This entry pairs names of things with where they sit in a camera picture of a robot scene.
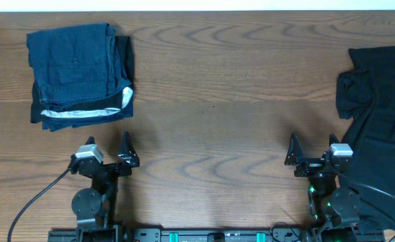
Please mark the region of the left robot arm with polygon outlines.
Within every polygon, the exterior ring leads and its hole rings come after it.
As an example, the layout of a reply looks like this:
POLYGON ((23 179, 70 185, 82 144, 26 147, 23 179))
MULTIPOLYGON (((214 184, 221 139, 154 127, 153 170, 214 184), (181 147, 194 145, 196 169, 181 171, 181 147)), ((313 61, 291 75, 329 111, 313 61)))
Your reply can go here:
POLYGON ((90 188, 74 195, 71 208, 77 217, 78 241, 126 241, 127 232, 114 221, 118 193, 118 179, 130 176, 132 168, 140 166, 139 157, 132 145, 129 132, 123 132, 120 161, 105 164, 104 155, 94 137, 80 146, 71 156, 68 170, 91 179, 90 188))

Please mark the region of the blue denim shorts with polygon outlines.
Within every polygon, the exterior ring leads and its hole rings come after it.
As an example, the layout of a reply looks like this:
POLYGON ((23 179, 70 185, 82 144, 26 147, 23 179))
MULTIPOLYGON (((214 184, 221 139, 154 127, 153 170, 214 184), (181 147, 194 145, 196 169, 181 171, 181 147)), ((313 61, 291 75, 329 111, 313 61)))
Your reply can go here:
POLYGON ((108 23, 33 32, 26 45, 40 103, 49 110, 111 97, 131 84, 108 23))

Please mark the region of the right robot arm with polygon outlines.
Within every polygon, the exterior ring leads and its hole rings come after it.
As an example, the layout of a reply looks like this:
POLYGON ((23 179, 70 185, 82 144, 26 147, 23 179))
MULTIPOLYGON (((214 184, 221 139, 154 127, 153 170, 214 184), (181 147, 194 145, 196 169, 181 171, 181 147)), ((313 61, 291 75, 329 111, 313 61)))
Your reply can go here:
POLYGON ((309 181, 310 213, 316 224, 299 234, 300 241, 340 241, 354 239, 352 226, 359 222, 359 195, 341 188, 336 177, 353 161, 353 150, 329 135, 329 149, 320 158, 306 157, 296 134, 291 134, 285 165, 294 166, 294 176, 309 181))

